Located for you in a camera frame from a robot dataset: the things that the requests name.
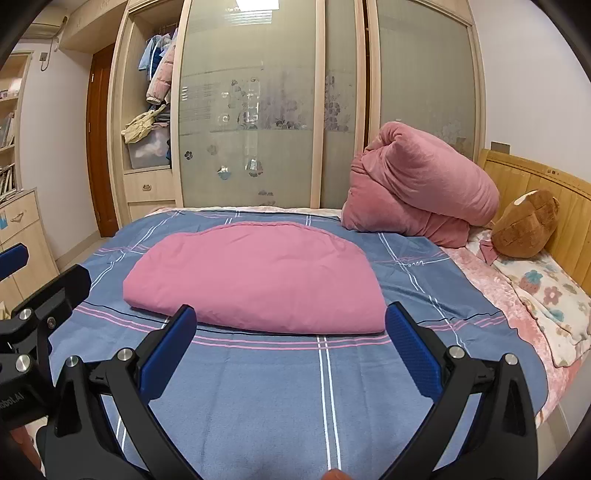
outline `door frame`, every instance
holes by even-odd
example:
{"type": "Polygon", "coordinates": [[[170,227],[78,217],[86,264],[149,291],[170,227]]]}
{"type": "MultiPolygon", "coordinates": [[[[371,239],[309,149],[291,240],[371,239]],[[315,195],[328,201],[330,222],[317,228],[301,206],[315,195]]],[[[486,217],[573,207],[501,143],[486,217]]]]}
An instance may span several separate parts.
{"type": "MultiPolygon", "coordinates": [[[[89,93],[90,93],[90,86],[93,83],[93,67],[94,67],[94,55],[96,55],[98,52],[102,51],[102,50],[106,50],[107,48],[112,48],[113,53],[112,53],[112,57],[111,57],[111,70],[113,69],[113,59],[115,58],[115,44],[111,44],[111,45],[107,45],[105,48],[102,48],[101,50],[95,52],[93,54],[93,61],[90,64],[90,72],[89,72],[89,77],[88,77],[88,89],[87,89],[87,94],[86,94],[86,125],[85,125],[85,136],[86,136],[86,168],[88,170],[88,181],[89,181],[89,187],[90,187],[90,197],[92,199],[92,208],[95,211],[95,218],[96,218],[96,224],[97,227],[99,229],[100,234],[102,235],[103,232],[100,231],[100,220],[99,220],[99,213],[97,210],[97,207],[95,205],[95,198],[94,198],[94,194],[93,194],[93,190],[92,190],[92,179],[91,179],[91,166],[90,166],[90,97],[89,97],[89,93]]],[[[107,85],[107,90],[109,91],[109,89],[111,88],[111,75],[109,75],[109,84],[107,85]]],[[[106,128],[106,133],[108,134],[109,131],[109,115],[108,115],[108,111],[107,111],[107,116],[106,116],[106,124],[105,124],[105,128],[106,128]]],[[[109,169],[109,160],[108,160],[108,146],[107,147],[107,158],[105,159],[107,162],[107,171],[109,172],[109,189],[111,191],[111,201],[113,204],[113,209],[115,211],[115,222],[117,224],[117,227],[119,228],[119,219],[117,218],[117,210],[115,208],[115,196],[113,195],[113,189],[111,186],[111,171],[109,169]]]]}

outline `storage box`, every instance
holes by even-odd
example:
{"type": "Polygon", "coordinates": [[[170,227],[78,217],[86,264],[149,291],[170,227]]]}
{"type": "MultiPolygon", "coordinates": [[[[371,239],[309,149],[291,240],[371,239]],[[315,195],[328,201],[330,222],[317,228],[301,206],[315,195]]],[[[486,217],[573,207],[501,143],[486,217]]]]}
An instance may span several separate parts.
{"type": "Polygon", "coordinates": [[[161,127],[153,125],[150,133],[137,141],[127,144],[131,168],[147,168],[169,165],[166,158],[168,153],[168,140],[170,139],[170,126],[161,127]]]}

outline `pink fuzzy blanket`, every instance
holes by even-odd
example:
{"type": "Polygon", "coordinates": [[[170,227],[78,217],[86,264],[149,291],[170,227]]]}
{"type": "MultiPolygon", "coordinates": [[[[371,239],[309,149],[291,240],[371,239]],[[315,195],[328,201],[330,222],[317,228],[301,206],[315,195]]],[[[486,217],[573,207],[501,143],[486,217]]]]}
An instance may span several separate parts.
{"type": "Polygon", "coordinates": [[[499,192],[478,165],[431,134],[389,122],[353,159],[342,225],[458,248],[469,226],[486,225],[498,206],[499,192]]]}

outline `wooden headboard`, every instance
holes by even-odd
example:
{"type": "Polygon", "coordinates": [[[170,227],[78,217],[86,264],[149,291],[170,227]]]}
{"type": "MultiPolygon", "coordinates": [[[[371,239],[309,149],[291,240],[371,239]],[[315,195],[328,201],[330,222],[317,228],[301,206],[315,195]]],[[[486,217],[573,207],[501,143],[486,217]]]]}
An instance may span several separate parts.
{"type": "Polygon", "coordinates": [[[560,202],[558,228],[546,250],[591,294],[591,183],[535,161],[483,149],[479,166],[495,182],[501,195],[497,220],[524,193],[545,189],[560,202]]]}

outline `pink folded blanket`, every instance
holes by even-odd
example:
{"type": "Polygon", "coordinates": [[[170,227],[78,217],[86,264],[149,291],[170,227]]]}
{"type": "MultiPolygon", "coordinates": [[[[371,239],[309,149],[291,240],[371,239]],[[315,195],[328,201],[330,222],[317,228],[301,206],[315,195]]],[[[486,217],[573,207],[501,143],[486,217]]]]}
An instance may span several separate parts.
{"type": "Polygon", "coordinates": [[[495,183],[478,165],[431,134],[389,122],[353,159],[342,224],[457,248],[498,206],[495,183]]]}
{"type": "Polygon", "coordinates": [[[357,245],[291,222],[169,235],[137,261],[123,298],[169,316],[188,304],[200,322],[278,333],[381,332],[386,311],[357,245]]]}

